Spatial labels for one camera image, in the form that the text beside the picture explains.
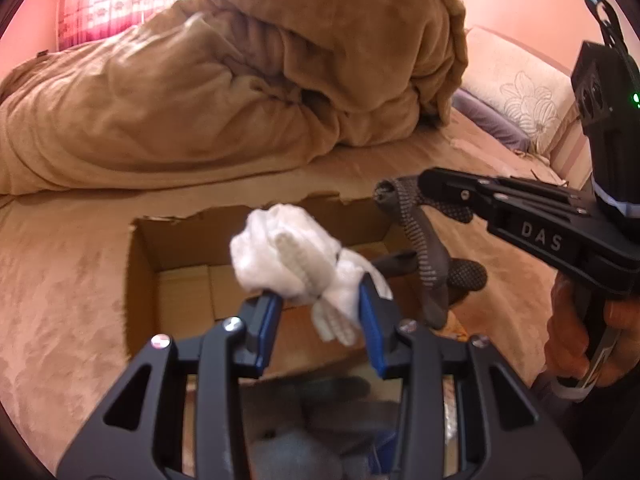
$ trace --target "human hand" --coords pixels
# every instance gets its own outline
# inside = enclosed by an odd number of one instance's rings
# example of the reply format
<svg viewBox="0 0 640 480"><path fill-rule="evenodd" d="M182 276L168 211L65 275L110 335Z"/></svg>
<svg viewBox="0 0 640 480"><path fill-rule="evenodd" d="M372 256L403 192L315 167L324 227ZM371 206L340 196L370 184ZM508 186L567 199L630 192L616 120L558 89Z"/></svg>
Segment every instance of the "human hand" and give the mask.
<svg viewBox="0 0 640 480"><path fill-rule="evenodd" d="M551 289L553 313L546 330L546 368L559 377L581 379L589 369L586 352L589 336L578 318L574 284L560 272ZM609 359L602 366L596 386L609 386L631 371L640 361L640 300L607 301L604 319L608 326L622 330Z"/></svg>

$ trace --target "camera lens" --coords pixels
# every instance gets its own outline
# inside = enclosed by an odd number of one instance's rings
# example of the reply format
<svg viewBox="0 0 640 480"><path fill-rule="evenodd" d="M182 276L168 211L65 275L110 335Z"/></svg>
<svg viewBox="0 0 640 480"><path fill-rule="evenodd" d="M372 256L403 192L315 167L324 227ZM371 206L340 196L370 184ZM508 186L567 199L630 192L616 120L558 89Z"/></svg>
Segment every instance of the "camera lens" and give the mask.
<svg viewBox="0 0 640 480"><path fill-rule="evenodd" d="M582 100L584 101L584 108L587 110L587 113L593 117L593 100L591 99L591 94L586 88L582 92Z"/></svg>
<svg viewBox="0 0 640 480"><path fill-rule="evenodd" d="M600 88L600 83L595 79L591 85L591 91L593 92L593 98L595 99L598 108L602 108L602 105L604 104L602 99L602 88Z"/></svg>

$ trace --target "white lettering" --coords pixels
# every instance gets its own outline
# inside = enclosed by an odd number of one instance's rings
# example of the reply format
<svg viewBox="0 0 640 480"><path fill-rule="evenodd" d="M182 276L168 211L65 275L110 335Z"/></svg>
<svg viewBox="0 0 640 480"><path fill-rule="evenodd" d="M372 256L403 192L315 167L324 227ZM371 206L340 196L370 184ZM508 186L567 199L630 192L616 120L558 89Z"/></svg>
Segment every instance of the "white lettering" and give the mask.
<svg viewBox="0 0 640 480"><path fill-rule="evenodd" d="M540 229L540 232L536 235L536 241L537 242L542 242L542 244L545 244L545 230L544 229Z"/></svg>
<svg viewBox="0 0 640 480"><path fill-rule="evenodd" d="M531 232L533 231L533 225L529 222L522 223L522 236L526 236L527 238L531 236Z"/></svg>
<svg viewBox="0 0 640 480"><path fill-rule="evenodd" d="M551 239L551 248L554 251L559 251L561 242L562 242L562 237L560 235L554 235L554 237Z"/></svg>

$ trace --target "striped pillow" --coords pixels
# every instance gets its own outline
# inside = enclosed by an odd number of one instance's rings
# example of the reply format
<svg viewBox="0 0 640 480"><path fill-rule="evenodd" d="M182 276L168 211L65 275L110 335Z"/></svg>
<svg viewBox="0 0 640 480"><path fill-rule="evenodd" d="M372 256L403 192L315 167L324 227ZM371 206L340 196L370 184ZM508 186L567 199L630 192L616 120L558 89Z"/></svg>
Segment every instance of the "striped pillow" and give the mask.
<svg viewBox="0 0 640 480"><path fill-rule="evenodd" d="M591 151L579 120L564 131L551 150L549 161L551 168L568 182L569 187L581 189L587 182L591 174Z"/></svg>

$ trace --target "dark sleeve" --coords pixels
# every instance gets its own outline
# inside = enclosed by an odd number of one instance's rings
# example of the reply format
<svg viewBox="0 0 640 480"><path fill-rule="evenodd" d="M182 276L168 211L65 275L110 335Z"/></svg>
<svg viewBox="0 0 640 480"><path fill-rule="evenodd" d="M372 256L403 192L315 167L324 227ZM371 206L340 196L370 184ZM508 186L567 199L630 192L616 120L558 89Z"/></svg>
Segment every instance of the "dark sleeve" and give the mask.
<svg viewBox="0 0 640 480"><path fill-rule="evenodd" d="M637 479L640 446L640 365L607 388L573 404L563 431L586 480Z"/></svg>

